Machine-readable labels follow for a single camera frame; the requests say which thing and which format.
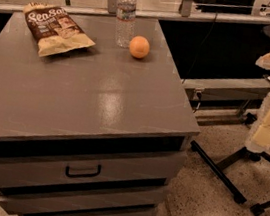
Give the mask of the clear plastic water bottle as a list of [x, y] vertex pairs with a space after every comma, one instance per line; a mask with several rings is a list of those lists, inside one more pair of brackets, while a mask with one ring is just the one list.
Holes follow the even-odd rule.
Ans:
[[134, 36], [137, 0], [118, 0], [115, 39], [118, 46], [127, 48]]

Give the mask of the black wheeled stand base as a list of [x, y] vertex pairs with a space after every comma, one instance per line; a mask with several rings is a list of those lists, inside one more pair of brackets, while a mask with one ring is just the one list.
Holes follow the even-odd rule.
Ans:
[[[270, 200], [270, 162], [240, 156], [223, 174], [233, 184], [228, 188], [201, 155], [190, 149], [181, 171], [180, 206], [205, 216], [254, 216], [249, 208]], [[260, 216], [270, 216], [270, 208]]]

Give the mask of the orange fruit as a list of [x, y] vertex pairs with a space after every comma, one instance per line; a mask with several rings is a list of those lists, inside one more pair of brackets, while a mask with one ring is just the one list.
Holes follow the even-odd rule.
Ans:
[[143, 36], [135, 36], [129, 43], [130, 54], [136, 59], [143, 59], [150, 52], [149, 42]]

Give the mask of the grey drawer cabinet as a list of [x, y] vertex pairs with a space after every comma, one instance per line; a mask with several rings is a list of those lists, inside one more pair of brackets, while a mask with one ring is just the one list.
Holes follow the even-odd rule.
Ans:
[[[153, 216], [198, 133], [160, 24], [136, 60], [111, 17], [81, 16], [94, 45], [42, 58], [24, 16], [0, 34], [0, 205], [17, 216]], [[65, 167], [102, 166], [67, 178]]]

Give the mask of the sea salt chip bag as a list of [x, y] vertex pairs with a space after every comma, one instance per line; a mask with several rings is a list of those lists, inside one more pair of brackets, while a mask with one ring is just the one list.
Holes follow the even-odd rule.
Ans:
[[94, 45], [93, 40], [62, 7], [33, 2], [23, 8], [23, 13], [41, 57]]

